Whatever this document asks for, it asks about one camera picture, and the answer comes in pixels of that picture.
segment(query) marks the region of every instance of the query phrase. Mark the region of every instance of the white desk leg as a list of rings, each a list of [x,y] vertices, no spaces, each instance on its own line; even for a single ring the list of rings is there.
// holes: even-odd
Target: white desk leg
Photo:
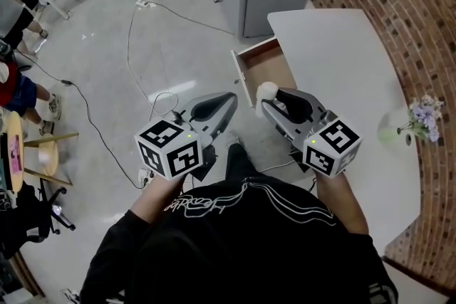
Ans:
[[[70,16],[65,13],[61,8],[59,8],[56,3],[54,3],[53,0],[44,0],[44,1],[47,1],[55,10],[57,10],[57,12],[63,17],[65,18],[66,20],[69,20]]]

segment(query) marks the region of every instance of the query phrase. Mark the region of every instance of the brick wall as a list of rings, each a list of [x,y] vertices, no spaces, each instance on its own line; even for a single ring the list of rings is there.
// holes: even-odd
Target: brick wall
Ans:
[[[388,246],[386,256],[435,285],[454,290],[456,0],[312,1],[316,8],[364,9],[388,51],[407,100],[429,93],[446,102],[438,143],[418,143],[421,215]]]

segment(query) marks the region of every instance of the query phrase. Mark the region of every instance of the wooden drawer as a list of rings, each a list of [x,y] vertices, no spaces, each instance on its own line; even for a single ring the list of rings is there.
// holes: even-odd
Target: wooden drawer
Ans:
[[[251,107],[257,103],[257,88],[265,81],[296,89],[296,82],[277,38],[267,39],[239,53],[231,51],[231,54]]]

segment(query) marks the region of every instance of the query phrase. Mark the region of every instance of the black office chair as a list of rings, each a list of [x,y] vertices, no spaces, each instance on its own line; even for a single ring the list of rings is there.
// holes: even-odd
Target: black office chair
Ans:
[[[6,259],[14,256],[26,242],[40,243],[48,238],[51,231],[60,234],[59,229],[54,229],[52,218],[71,231],[76,229],[67,219],[63,220],[62,214],[54,211],[53,203],[58,195],[66,194],[66,189],[58,189],[47,200],[43,179],[40,179],[40,185],[42,200],[38,200],[35,189],[24,182],[16,199],[17,207],[0,211],[0,251]]]

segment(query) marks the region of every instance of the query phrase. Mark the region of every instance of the sneaker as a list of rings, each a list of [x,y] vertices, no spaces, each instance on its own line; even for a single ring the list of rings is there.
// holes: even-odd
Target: sneaker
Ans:
[[[46,133],[52,135],[52,132],[54,131],[54,125],[56,125],[54,122],[49,122],[48,120],[45,120],[44,127],[40,128],[40,135],[44,136]]]
[[[62,98],[60,95],[53,94],[54,100],[52,103],[49,103],[49,110],[52,113],[53,120],[59,120],[62,115]]]
[[[244,143],[242,142],[242,138],[234,131],[230,131],[227,133],[227,148],[229,150],[229,148],[232,146],[232,145],[241,145],[242,147],[244,147]]]

